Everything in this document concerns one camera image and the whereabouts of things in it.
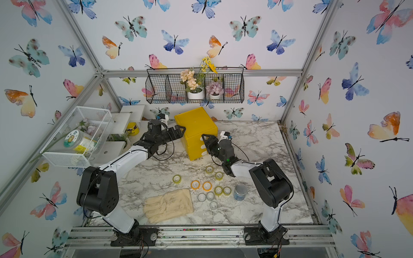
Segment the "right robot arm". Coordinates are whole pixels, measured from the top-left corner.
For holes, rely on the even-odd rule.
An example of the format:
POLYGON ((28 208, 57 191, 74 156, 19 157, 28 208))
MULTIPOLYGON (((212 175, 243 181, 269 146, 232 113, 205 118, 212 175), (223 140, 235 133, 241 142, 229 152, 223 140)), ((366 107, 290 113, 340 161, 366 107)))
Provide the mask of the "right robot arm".
POLYGON ((223 171, 231 177, 250 178, 265 203, 262 217, 257 227, 245 228, 246 245, 269 245, 282 241, 287 229, 281 226, 280 217, 283 205, 294 195, 294 187, 286 174, 273 159, 263 162, 250 162, 235 156, 232 137, 223 131, 220 137, 202 134, 208 154, 221 161, 223 171))

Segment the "yellow three-drawer cabinet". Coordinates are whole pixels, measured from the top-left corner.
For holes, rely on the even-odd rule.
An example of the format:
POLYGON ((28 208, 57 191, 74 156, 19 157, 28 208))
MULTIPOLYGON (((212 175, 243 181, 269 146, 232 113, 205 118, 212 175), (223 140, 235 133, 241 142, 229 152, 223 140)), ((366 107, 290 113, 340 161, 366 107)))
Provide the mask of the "yellow three-drawer cabinet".
POLYGON ((201 147, 204 145, 202 134, 217 136, 218 127, 203 107, 199 107, 182 114, 176 115, 177 125, 186 128, 181 142, 188 154, 189 160, 194 161, 203 156, 206 151, 201 147))

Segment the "clear tape roll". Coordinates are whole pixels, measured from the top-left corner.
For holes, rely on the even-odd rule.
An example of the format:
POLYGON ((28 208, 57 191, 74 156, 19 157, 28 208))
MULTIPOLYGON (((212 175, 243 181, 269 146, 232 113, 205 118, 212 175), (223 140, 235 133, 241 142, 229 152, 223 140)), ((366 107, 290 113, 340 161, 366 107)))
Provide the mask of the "clear tape roll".
POLYGON ((204 194, 204 193, 199 193, 198 196, 197 196, 197 200, 199 202, 205 202, 206 199, 207 199, 207 197, 206 197, 206 194, 204 194))
POLYGON ((216 210, 217 208, 218 208, 217 202, 212 201, 212 202, 210 203, 210 209, 211 209, 211 210, 216 210))
POLYGON ((212 191, 210 191, 210 192, 208 192, 207 194, 206 194, 206 199, 208 200, 208 201, 213 201, 214 199, 215 199, 215 194, 212 192, 212 191))

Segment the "clear tape roll bottom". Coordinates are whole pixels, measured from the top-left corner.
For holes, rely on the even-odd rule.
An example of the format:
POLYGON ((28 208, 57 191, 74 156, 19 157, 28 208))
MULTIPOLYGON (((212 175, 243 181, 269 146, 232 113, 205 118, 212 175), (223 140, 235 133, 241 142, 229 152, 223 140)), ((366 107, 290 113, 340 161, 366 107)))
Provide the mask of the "clear tape roll bottom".
POLYGON ((210 209, 211 209, 211 210, 216 210, 217 208, 218 208, 217 202, 212 201, 212 202, 210 203, 210 209))

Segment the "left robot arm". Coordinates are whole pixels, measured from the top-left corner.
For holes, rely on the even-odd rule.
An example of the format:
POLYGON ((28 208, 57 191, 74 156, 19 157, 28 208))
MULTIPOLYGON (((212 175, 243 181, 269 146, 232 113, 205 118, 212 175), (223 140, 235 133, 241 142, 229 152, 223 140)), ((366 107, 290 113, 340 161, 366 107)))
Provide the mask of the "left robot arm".
POLYGON ((142 239, 139 223, 118 204, 118 180, 133 167, 154 157, 160 146, 181 139, 184 126, 167 126, 167 119, 150 120, 147 132, 129 150, 99 167, 89 166, 83 172, 76 203, 84 211, 98 213, 113 227, 117 239, 134 245, 142 239))

